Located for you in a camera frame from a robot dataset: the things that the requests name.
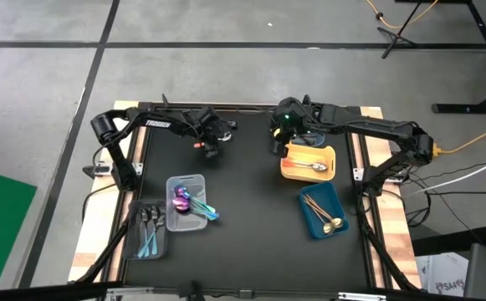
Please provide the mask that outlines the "black rig crossbar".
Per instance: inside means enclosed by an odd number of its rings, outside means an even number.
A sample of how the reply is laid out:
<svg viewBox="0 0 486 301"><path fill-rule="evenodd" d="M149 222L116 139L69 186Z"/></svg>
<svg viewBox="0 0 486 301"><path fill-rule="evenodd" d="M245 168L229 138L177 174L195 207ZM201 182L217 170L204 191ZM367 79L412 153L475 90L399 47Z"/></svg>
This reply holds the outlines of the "black rig crossbar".
<svg viewBox="0 0 486 301"><path fill-rule="evenodd" d="M338 300L339 292L296 292L296 291L254 291L254 298L324 298ZM388 288L368 288L360 293L386 295L387 301L486 301L483 299L448 295L394 290ZM183 289L129 287L121 282L69 283L65 285L14 288L0 290L0 301L85 301L106 297L120 297L132 294L169 294L191 301L205 301L206 297L238 297L238 290L206 290L196 282Z"/></svg>

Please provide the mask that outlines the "yellow plastic bin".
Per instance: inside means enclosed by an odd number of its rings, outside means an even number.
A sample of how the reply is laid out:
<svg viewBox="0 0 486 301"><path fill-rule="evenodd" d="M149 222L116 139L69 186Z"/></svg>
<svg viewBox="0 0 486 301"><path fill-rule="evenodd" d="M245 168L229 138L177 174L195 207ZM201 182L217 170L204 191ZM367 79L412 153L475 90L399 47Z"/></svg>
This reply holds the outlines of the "yellow plastic bin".
<svg viewBox="0 0 486 301"><path fill-rule="evenodd" d="M284 178L296 181L331 181L336 173L335 150L291 144L288 157L280 161Z"/></svg>

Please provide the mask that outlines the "white printed cardboard box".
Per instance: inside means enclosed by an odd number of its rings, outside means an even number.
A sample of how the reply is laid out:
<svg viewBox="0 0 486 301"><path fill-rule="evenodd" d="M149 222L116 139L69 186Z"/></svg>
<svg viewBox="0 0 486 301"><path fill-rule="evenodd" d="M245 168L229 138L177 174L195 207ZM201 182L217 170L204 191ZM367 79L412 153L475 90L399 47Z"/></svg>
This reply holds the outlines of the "white printed cardboard box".
<svg viewBox="0 0 486 301"><path fill-rule="evenodd" d="M416 257L422 288L429 293L462 297L468 260L456 253Z"/></svg>

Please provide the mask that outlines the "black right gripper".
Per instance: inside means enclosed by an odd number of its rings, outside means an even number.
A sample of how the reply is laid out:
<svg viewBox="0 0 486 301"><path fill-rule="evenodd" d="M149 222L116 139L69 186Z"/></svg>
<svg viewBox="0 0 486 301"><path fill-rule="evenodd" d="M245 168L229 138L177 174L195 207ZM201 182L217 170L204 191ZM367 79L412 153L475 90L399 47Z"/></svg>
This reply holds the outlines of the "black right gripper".
<svg viewBox="0 0 486 301"><path fill-rule="evenodd" d="M282 99L271 114L270 131L273 139L270 141L270 151L275 155L288 157L290 140L296 135L305 135L310 132L305 121L308 112L303 104L296 98ZM280 141L289 141L284 145Z"/></svg>

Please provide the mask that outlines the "black tripod stand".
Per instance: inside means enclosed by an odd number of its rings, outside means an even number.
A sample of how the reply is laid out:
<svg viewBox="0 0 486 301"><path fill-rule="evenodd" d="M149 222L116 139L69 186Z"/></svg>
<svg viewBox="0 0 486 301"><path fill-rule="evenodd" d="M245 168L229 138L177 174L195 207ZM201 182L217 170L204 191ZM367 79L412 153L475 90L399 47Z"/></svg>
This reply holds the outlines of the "black tripod stand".
<svg viewBox="0 0 486 301"><path fill-rule="evenodd" d="M388 29L382 28L382 27L377 28L377 30L380 33L386 34L390 39L389 44L386 46L386 49L384 50L383 54L381 55L382 59L386 59L388 57L389 53L394 48L401 48L402 46L404 46L405 48L417 48L417 44L415 42L411 41L408 38L404 38L402 36L402 33L406 29L406 27L410 24L410 22L414 19L414 16L416 15L417 10L421 6L421 3L422 3L422 0L417 1L415 8L412 10L410 15L407 17L404 24L399 27L399 29L396 33L392 32Z"/></svg>

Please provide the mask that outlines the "silver metal bracket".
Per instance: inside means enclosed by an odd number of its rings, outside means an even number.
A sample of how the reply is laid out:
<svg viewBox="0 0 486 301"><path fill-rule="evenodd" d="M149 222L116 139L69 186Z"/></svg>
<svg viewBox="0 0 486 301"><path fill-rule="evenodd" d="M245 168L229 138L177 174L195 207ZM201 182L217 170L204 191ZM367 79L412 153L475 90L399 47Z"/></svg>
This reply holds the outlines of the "silver metal bracket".
<svg viewBox="0 0 486 301"><path fill-rule="evenodd" d="M343 301L387 301L386 295L373 293L339 292L337 299Z"/></svg>

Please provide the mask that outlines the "smoky grey plastic bin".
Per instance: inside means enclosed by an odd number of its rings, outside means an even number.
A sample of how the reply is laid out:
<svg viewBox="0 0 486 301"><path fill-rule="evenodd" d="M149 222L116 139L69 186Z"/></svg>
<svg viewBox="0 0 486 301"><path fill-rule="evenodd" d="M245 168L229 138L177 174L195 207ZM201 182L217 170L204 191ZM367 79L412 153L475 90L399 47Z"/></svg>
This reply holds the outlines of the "smoky grey plastic bin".
<svg viewBox="0 0 486 301"><path fill-rule="evenodd" d="M155 260L155 259L139 258L137 255L137 253L141 248L141 244L143 242L143 225L141 220L141 210L143 208L147 208L150 211L149 215L151 220L151 209L153 207L158 207L160 209L160 216L164 215L166 218L166 203L164 201L139 200L139 201L134 201L130 204L129 225L128 225L128 231L125 239L125 247L123 251L125 259ZM166 240L166 250L167 250L167 245L168 245L167 229L166 229L166 234L167 234L167 240Z"/></svg>

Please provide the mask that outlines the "small black base box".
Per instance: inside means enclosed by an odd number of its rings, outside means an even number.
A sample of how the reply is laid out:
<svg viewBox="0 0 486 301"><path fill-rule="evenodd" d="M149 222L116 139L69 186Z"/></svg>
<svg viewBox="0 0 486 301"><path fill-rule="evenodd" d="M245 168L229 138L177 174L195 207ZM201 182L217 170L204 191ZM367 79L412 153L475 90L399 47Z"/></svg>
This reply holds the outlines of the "small black base box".
<svg viewBox="0 0 486 301"><path fill-rule="evenodd" d="M82 172L88 177L95 179L97 176L109 176L112 171L112 165L99 164L96 166L84 166Z"/></svg>

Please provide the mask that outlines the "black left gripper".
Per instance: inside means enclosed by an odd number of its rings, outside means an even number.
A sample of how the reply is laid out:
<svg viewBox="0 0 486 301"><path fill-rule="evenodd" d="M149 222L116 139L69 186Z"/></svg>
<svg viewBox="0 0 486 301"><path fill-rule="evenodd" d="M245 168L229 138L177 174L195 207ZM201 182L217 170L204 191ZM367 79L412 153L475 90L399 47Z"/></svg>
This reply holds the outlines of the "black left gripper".
<svg viewBox="0 0 486 301"><path fill-rule="evenodd" d="M192 112L192 119L200 133L206 158L213 158L219 153L218 138L229 142L233 139L232 129L228 127L228 121L221 118L211 106L203 106L199 111Z"/></svg>

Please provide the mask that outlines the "slate blue plastic bin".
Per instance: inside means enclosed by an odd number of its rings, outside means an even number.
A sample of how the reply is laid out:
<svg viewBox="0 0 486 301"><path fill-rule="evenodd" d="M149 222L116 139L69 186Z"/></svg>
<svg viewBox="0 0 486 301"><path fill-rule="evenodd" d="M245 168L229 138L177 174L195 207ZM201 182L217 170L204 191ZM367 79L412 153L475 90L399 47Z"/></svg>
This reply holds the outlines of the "slate blue plastic bin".
<svg viewBox="0 0 486 301"><path fill-rule="evenodd" d="M325 135L321 133L306 132L302 134L294 134L290 132L283 132L279 127L273 128L270 131L272 139L278 140L284 149L284 145L288 142L294 145L316 147L325 142Z"/></svg>

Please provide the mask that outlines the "clear plastic bin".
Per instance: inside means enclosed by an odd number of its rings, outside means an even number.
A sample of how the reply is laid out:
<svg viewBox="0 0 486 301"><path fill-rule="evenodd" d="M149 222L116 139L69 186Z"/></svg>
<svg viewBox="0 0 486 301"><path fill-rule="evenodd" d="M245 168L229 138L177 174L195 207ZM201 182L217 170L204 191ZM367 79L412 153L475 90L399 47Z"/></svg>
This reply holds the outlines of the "clear plastic bin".
<svg viewBox="0 0 486 301"><path fill-rule="evenodd" d="M172 200L176 197L175 188L183 186L191 196L208 204L206 183L200 174L173 176L166 181L166 227L171 232L189 232L202 230L207 226L208 219L194 213L181 214L176 211Z"/></svg>

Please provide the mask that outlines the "dark blue plastic bin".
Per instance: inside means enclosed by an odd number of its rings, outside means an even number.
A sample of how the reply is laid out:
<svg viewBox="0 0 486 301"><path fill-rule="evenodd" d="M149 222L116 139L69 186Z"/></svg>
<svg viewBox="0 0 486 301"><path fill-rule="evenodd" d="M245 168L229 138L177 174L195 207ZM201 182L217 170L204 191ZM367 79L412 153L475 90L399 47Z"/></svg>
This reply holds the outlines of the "dark blue plastic bin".
<svg viewBox="0 0 486 301"><path fill-rule="evenodd" d="M332 237L349 229L344 209L331 183L323 182L302 188L299 202L314 239Z"/></svg>

